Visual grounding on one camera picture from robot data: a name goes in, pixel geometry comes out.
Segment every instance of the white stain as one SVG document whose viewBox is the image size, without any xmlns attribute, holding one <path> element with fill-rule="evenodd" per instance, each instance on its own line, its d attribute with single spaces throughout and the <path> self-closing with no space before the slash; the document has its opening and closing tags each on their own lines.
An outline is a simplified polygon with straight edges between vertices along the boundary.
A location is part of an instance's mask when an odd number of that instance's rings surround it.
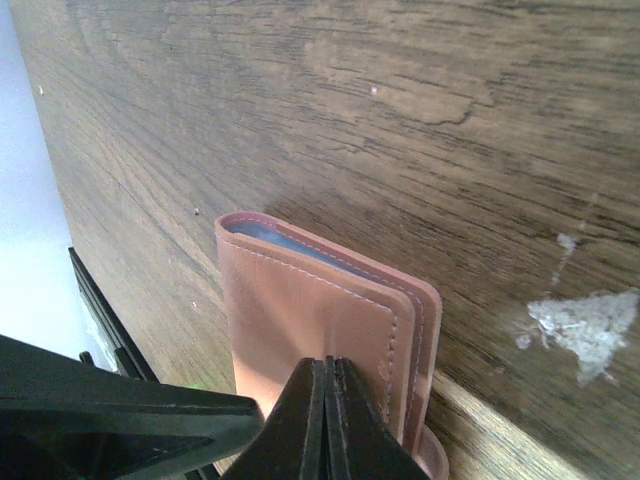
<svg viewBox="0 0 640 480">
<path fill-rule="evenodd" d="M 528 305 L 537 320 L 543 344 L 553 341 L 578 357 L 578 384 L 585 386 L 598 375 L 605 375 L 613 355 L 624 347 L 624 334 L 636 317 L 639 296 L 636 291 L 620 294 L 594 293 L 576 300 L 541 300 Z M 531 338 L 516 339 L 526 349 Z"/>
<path fill-rule="evenodd" d="M 558 245 L 564 248 L 564 253 L 562 254 L 562 258 L 560 259 L 560 263 L 558 264 L 558 268 L 551 275 L 551 285 L 557 285 L 560 281 L 560 274 L 562 270 L 564 270 L 565 265 L 571 258 L 571 255 L 576 251 L 576 246 L 578 245 L 578 240 L 573 238 L 571 235 L 567 235 L 566 233 L 559 233 L 557 238 Z"/>
</svg>

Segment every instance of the pink wallet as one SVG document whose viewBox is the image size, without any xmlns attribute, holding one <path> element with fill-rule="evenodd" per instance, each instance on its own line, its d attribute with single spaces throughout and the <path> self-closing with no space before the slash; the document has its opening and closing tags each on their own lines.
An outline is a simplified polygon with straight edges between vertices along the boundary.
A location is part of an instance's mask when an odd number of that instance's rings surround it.
<svg viewBox="0 0 640 480">
<path fill-rule="evenodd" d="M 442 303 L 429 284 L 271 216 L 216 220 L 236 390 L 265 418 L 301 358 L 349 358 L 394 437 L 448 477 L 424 425 Z"/>
</svg>

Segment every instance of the white stitching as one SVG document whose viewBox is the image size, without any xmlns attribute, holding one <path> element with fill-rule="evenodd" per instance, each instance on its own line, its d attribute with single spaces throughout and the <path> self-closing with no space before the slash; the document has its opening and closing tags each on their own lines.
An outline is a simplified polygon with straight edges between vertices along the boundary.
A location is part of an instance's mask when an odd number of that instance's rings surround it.
<svg viewBox="0 0 640 480">
<path fill-rule="evenodd" d="M 248 216 L 247 217 L 243 216 L 243 217 L 238 217 L 237 219 L 233 219 L 233 223 L 228 224 L 227 226 L 235 225 L 236 223 L 240 223 L 240 222 L 245 221 L 245 220 L 249 220 L 251 222 L 261 223 L 261 224 L 266 225 L 267 227 L 270 227 L 270 228 L 274 227 L 274 224 L 265 222 L 264 220 L 261 220 L 259 218 L 248 217 Z M 367 271 L 367 270 L 365 270 L 363 268 L 360 268 L 357 265 L 354 265 L 351 262 L 348 262 L 347 260 L 345 260 L 343 258 L 340 258 L 340 257 L 337 257 L 335 255 L 332 255 L 331 253 L 326 252 L 326 251 L 322 250 L 321 248 L 316 247 L 315 245 L 310 245 L 310 244 L 308 244 L 308 243 L 306 243 L 306 242 L 304 242 L 304 241 L 302 241 L 302 240 L 300 240 L 298 238 L 294 238 L 291 235 L 287 235 L 284 232 L 277 231 L 277 233 L 279 233 L 280 235 L 284 235 L 285 237 L 293 240 L 294 242 L 301 243 L 302 245 L 304 245 L 306 247 L 309 247 L 309 248 L 315 250 L 316 252 L 320 252 L 320 253 L 322 253 L 324 255 L 328 255 L 329 257 L 333 258 L 334 260 L 336 260 L 336 261 L 338 261 L 338 262 L 340 262 L 342 264 L 348 265 L 349 267 L 354 268 L 354 269 L 356 269 L 356 270 L 358 270 L 358 271 L 360 271 L 362 273 L 366 273 L 367 275 L 371 275 L 372 277 L 377 278 L 378 280 L 380 280 L 381 282 L 383 282 L 383 283 L 385 283 L 387 285 L 393 285 L 394 287 L 397 287 L 400 290 L 402 290 L 403 292 L 405 292 L 407 295 L 410 295 L 412 298 L 414 298 L 418 302 L 418 305 L 420 306 L 420 313 L 419 313 L 419 315 L 420 315 L 420 331 L 419 331 L 419 334 L 418 334 L 419 340 L 418 340 L 418 352 L 417 352 L 418 354 L 416 356 L 415 374 L 413 376 L 413 386 L 412 386 L 412 389 L 411 389 L 411 402 L 409 402 L 409 409 L 407 411 L 407 416 L 405 417 L 405 428 L 406 428 L 406 426 L 407 426 L 407 424 L 409 422 L 409 419 L 411 418 L 411 412 L 413 410 L 413 404 L 415 403 L 415 398 L 416 398 L 416 389 L 417 389 L 417 385 L 418 385 L 418 365 L 420 364 L 420 354 L 422 353 L 424 324 L 426 323 L 425 322 L 425 317 L 424 317 L 424 304 L 422 303 L 422 300 L 420 299 L 420 297 L 418 297 L 416 294 L 414 294 L 410 290 L 406 289 L 402 285 L 398 285 L 397 283 L 392 282 L 390 280 L 387 280 L 386 278 L 382 278 L 379 275 L 376 275 L 375 273 L 372 273 L 372 272 L 369 272 L 369 271 Z"/>
<path fill-rule="evenodd" d="M 244 220 L 252 220 L 252 221 L 259 221 L 257 219 L 252 219 L 252 218 L 246 218 Z M 281 265 L 284 265 L 286 267 L 292 268 L 293 270 L 297 270 L 299 272 L 304 273 L 305 275 L 308 275 L 316 280 L 319 280 L 321 282 L 324 282 L 328 285 L 334 286 L 336 288 L 339 288 L 340 290 L 343 290 L 345 292 L 347 292 L 350 295 L 353 295 L 354 297 L 359 298 L 360 300 L 364 300 L 365 302 L 371 303 L 373 305 L 376 305 L 377 307 L 382 308 L 383 310 L 386 310 L 387 312 L 391 313 L 393 315 L 393 323 L 391 324 L 391 331 L 389 333 L 389 342 L 388 342 L 388 349 L 387 349 L 387 353 L 388 353 L 388 357 L 389 357 L 389 366 L 388 366 L 388 370 L 389 370 L 389 380 L 388 380 L 388 384 L 387 384 L 387 389 L 386 389 L 386 402 L 387 402 L 387 408 L 386 408 L 386 417 L 387 417 L 387 423 L 390 421 L 390 414 L 391 414 L 391 376 L 393 374 L 393 363 L 395 360 L 395 351 L 394 351 L 394 343 L 396 340 L 396 331 L 397 331 L 397 327 L 398 327 L 398 316 L 396 315 L 396 313 L 389 307 L 382 305 L 380 303 L 377 303 L 373 300 L 371 300 L 370 298 L 364 297 L 362 295 L 359 295 L 355 292 L 352 292 L 351 290 L 348 290 L 338 284 L 332 283 L 329 280 L 326 280 L 324 278 L 318 277 L 317 275 L 312 274 L 311 272 L 308 272 L 306 270 L 303 270 L 302 268 L 298 268 L 294 265 L 291 265 L 289 263 L 285 263 L 282 262 L 280 260 L 277 260 L 275 258 L 269 257 L 268 255 L 264 255 L 262 253 L 258 253 L 258 252 L 254 252 L 252 250 L 249 250 L 247 248 L 241 247 L 239 245 L 234 245 L 233 243 L 230 243 L 228 241 L 226 241 L 224 238 L 220 237 L 219 235 L 216 235 L 216 238 L 221 241 L 222 243 L 225 243 L 226 245 L 229 245 L 230 247 L 233 248 L 237 248 L 239 250 L 243 250 L 247 253 L 250 253 L 252 255 L 257 255 L 259 257 L 263 257 L 266 258 L 268 260 L 271 260 L 273 262 L 279 263 Z"/>
</svg>

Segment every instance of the wooden surface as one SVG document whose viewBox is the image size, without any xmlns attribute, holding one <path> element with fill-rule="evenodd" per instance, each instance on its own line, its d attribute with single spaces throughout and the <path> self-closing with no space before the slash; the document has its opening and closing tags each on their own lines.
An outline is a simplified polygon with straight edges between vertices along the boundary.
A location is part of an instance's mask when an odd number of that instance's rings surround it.
<svg viewBox="0 0 640 480">
<path fill-rule="evenodd" d="M 581 387 L 527 305 L 638 286 L 638 0 L 12 8 L 74 245 L 162 381 L 232 389 L 213 221 L 263 211 L 438 288 L 452 478 L 637 478 L 639 322 Z"/>
</svg>

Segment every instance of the white wall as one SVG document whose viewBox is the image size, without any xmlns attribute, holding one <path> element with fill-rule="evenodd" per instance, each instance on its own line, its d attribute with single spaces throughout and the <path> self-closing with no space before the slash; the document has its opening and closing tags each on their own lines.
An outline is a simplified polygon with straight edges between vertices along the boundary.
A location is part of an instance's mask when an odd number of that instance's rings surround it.
<svg viewBox="0 0 640 480">
<path fill-rule="evenodd" d="M 69 246 L 9 6 L 0 0 L 0 334 L 95 358 L 100 348 L 88 333 Z"/>
</svg>

